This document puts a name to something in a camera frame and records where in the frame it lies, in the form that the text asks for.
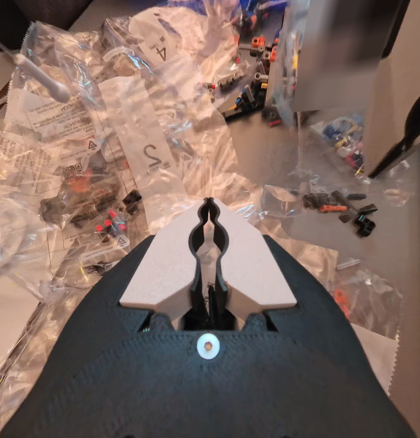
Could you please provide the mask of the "numbered clear plastic bag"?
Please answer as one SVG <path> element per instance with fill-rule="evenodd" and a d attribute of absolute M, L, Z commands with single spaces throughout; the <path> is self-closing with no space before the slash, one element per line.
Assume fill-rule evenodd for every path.
<path fill-rule="evenodd" d="M 399 342 L 356 324 L 351 324 L 351 326 L 365 351 L 377 380 L 386 394 L 390 396 Z"/>

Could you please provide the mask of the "clear bag red black parts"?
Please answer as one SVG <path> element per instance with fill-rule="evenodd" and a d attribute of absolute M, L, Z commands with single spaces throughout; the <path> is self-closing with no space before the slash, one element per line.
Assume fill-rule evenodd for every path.
<path fill-rule="evenodd" d="M 49 96 L 15 68 L 0 92 L 0 273 L 41 301 L 90 288 L 125 256 L 136 233 L 103 243 L 94 228 L 109 209 L 127 222 L 137 194 L 98 88 L 101 33 L 36 22 L 21 53 L 70 90 Z"/>

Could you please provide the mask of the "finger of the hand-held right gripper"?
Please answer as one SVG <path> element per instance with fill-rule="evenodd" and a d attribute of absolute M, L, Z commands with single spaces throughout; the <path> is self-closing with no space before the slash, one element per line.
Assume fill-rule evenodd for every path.
<path fill-rule="evenodd" d="M 390 55 L 378 65 L 363 134 L 364 172 L 392 169 L 420 146 L 420 0 L 412 0 Z"/>
<path fill-rule="evenodd" d="M 363 107 L 401 1 L 312 0 L 293 110 Z"/>

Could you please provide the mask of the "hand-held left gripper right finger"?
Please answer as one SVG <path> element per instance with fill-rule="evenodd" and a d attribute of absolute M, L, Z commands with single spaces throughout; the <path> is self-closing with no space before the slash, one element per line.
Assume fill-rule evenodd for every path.
<path fill-rule="evenodd" d="M 211 221 L 220 251 L 215 291 L 235 325 L 244 325 L 251 314 L 294 307 L 295 295 L 265 236 L 216 198 L 211 198 Z"/>

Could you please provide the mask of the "clear bag grey blue parts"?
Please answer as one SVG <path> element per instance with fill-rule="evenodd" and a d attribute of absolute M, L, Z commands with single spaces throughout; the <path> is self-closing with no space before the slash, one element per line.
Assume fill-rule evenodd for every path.
<path fill-rule="evenodd" d="M 229 22 L 169 6 L 106 19 L 101 36 L 101 91 L 117 81 L 115 77 L 134 76 L 144 69 L 171 71 L 174 61 L 180 63 L 181 72 L 193 73 L 199 66 L 201 82 L 213 82 L 232 69 L 231 59 L 239 43 L 239 33 Z M 214 96 L 217 108 L 227 99 Z"/>

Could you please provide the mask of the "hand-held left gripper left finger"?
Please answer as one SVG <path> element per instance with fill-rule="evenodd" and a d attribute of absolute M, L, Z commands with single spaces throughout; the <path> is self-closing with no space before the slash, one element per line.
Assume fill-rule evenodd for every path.
<path fill-rule="evenodd" d="M 161 228 L 120 298 L 125 308 L 164 313 L 175 320 L 192 311 L 207 319 L 197 255 L 204 242 L 210 198 L 192 205 Z"/>

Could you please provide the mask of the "scattered loose lego pieces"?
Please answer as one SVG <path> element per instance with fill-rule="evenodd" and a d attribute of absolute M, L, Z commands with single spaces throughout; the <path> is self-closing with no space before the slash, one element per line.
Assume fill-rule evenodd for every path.
<path fill-rule="evenodd" d="M 320 214 L 334 214 L 344 223 L 351 223 L 359 238 L 372 234 L 376 223 L 371 216 L 378 211 L 375 204 L 357 207 L 355 203 L 365 201 L 364 193 L 343 194 L 335 190 L 331 193 L 325 191 L 309 192 L 301 196 L 301 204 L 305 209 L 315 210 Z"/>

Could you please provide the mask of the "small clear bag mixed parts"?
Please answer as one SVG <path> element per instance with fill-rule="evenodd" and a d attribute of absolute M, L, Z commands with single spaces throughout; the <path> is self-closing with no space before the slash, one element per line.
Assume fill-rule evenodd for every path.
<path fill-rule="evenodd" d="M 403 295 L 362 263 L 338 264 L 332 296 L 352 324 L 398 340 Z"/>

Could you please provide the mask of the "small zip bag colourful parts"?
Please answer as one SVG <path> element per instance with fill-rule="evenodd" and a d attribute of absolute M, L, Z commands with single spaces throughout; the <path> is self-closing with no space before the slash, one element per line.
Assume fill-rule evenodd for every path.
<path fill-rule="evenodd" d="M 364 115 L 355 112 L 331 121 L 320 121 L 311 126 L 333 153 L 355 174 L 364 173 L 363 129 Z"/>

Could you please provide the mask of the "black brick red pins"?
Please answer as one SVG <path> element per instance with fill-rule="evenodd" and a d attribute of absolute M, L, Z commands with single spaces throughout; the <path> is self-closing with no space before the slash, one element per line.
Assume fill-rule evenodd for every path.
<path fill-rule="evenodd" d="M 98 221 L 94 231 L 103 243 L 125 236 L 128 232 L 125 216 L 116 209 L 109 209 Z"/>

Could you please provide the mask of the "grey lego chassis assembly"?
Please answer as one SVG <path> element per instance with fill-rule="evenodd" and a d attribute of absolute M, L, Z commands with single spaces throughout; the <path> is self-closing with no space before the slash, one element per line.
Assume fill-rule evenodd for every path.
<path fill-rule="evenodd" d="M 231 59 L 232 69 L 217 76 L 213 82 L 202 83 L 202 87 L 209 91 L 212 102 L 216 101 L 214 94 L 222 98 L 235 87 L 240 87 L 239 96 L 233 105 L 220 110 L 226 122 L 260 110 L 262 117 L 267 118 L 269 126 L 281 123 L 283 113 L 277 108 L 278 99 L 294 97 L 300 56 L 300 33 L 291 34 L 285 46 L 284 53 L 291 55 L 291 58 L 284 59 L 279 88 L 276 59 L 278 47 L 283 42 L 283 29 L 278 30 L 269 45 L 263 35 L 253 37 L 250 44 L 239 42 Z"/>

